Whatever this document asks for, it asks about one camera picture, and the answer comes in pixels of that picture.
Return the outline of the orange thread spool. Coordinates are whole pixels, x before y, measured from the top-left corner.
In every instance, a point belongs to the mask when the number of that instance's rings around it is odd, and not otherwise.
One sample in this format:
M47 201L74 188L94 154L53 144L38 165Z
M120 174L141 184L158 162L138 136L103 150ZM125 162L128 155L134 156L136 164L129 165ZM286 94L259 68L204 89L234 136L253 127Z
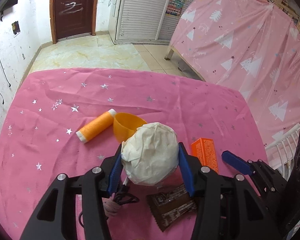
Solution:
M103 114L80 128L76 132L77 137L84 144L89 142L113 124L116 114L117 112L114 109L110 109L104 112Z

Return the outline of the orange cardboard box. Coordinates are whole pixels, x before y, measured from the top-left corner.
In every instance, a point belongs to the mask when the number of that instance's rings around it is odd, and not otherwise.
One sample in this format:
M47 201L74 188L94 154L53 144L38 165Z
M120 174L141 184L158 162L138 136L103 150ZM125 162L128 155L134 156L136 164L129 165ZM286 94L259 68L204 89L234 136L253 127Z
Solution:
M212 139L199 138L191 144L191 154L197 157L202 166L208 166L219 173L215 146Z

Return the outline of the pink star tablecloth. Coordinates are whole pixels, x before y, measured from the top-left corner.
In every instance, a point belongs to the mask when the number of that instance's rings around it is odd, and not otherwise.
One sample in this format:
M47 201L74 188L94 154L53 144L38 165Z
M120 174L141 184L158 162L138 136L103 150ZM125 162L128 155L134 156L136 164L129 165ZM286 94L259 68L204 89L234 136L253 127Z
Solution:
M216 157L267 155L240 92L186 77L120 69L55 69L30 74L0 135L0 223L19 239L61 173L79 176L113 155L143 123L171 127L188 151L200 138Z

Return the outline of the dark red door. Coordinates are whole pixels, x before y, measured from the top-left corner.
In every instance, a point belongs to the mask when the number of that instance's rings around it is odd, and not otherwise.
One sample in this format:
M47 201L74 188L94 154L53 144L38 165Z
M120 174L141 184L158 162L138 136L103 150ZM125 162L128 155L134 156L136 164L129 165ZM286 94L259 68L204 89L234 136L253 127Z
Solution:
M98 0L50 0L52 42L95 35Z

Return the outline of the brown snack wrapper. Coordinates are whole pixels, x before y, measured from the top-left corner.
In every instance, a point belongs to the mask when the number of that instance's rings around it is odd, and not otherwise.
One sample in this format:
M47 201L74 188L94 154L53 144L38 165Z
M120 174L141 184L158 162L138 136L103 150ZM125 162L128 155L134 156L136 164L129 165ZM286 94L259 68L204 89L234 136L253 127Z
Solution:
M146 196L146 200L151 214L162 232L182 215L197 209L184 184L172 191L149 194Z

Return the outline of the pink tree-print bed curtain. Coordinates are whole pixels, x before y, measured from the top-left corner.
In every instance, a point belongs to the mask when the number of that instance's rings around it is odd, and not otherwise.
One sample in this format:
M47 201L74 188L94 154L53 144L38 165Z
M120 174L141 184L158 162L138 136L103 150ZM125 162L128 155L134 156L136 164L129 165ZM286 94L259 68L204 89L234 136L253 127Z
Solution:
M262 140L300 124L300 33L261 0L194 0L170 45L207 82L239 91Z

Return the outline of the white metal chair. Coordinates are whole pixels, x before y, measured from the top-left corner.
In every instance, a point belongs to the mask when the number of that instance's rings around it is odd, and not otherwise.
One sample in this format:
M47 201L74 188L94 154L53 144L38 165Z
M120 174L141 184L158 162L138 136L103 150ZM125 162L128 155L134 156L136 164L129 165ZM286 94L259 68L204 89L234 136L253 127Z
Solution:
M275 141L265 146L269 166L278 170L288 180L294 167L294 155L298 144L300 124L295 124L288 132L274 135Z

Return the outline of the black television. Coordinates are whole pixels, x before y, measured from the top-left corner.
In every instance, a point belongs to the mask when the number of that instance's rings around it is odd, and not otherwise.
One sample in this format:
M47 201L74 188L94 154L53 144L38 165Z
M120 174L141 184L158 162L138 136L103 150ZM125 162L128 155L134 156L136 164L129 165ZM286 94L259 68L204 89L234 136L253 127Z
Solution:
M18 3L18 0L7 0L7 2L4 4L0 12L5 11L6 9L9 9L16 5Z

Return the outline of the white paper ball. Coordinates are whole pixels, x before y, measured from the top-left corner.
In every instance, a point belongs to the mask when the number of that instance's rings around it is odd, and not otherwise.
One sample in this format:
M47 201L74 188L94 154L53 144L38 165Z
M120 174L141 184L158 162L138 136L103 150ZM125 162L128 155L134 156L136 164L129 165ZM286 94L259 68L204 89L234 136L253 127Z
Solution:
M159 122L144 124L121 147L121 162L135 185L154 186L179 165L175 131Z

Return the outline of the orange plastic half shell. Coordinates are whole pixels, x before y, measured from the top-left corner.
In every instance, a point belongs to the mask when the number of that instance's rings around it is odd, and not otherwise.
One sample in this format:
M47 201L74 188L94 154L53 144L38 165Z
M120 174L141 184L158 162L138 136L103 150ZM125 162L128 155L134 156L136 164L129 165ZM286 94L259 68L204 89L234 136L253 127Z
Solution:
M130 113L117 113L113 122L113 132L119 143L128 140L139 127L147 124L142 118Z

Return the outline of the white louvered wardrobe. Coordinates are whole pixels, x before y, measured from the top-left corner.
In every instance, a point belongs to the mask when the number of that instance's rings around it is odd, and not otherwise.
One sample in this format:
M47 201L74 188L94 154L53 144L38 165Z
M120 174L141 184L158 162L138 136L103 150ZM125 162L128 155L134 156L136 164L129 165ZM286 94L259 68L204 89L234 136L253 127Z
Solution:
M169 0L111 0L109 34L115 44L168 45L182 14L165 14Z

